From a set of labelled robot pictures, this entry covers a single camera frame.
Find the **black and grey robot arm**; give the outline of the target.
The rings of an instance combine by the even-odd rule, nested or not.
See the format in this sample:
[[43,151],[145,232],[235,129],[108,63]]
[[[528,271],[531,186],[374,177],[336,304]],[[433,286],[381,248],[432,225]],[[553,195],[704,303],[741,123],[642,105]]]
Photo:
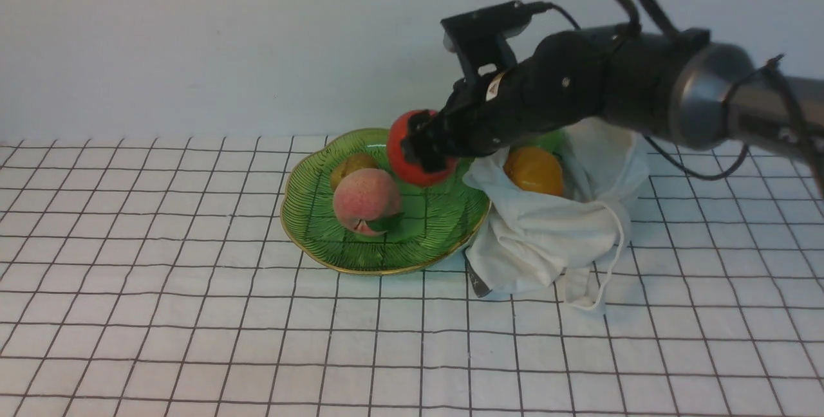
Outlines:
[[441,112],[414,114],[391,142],[404,161],[440,172],[586,118],[702,151],[726,141],[822,168],[822,81],[760,68],[706,30],[674,41],[610,29],[545,37],[499,77],[457,91]]

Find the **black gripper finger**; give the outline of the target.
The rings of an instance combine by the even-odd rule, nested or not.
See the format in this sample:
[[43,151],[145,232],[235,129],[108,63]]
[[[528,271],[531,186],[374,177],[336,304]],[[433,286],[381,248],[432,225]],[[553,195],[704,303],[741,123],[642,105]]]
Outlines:
[[457,159],[444,143],[444,115],[436,110],[409,110],[400,118],[400,173],[452,174]]

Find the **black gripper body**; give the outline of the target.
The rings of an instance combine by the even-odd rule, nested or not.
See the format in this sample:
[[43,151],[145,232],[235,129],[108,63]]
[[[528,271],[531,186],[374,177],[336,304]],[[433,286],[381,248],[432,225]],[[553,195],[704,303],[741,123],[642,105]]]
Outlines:
[[533,56],[506,71],[497,94],[442,111],[430,123],[430,141],[445,156],[482,157],[595,116],[603,106],[609,36],[563,31],[539,42]]

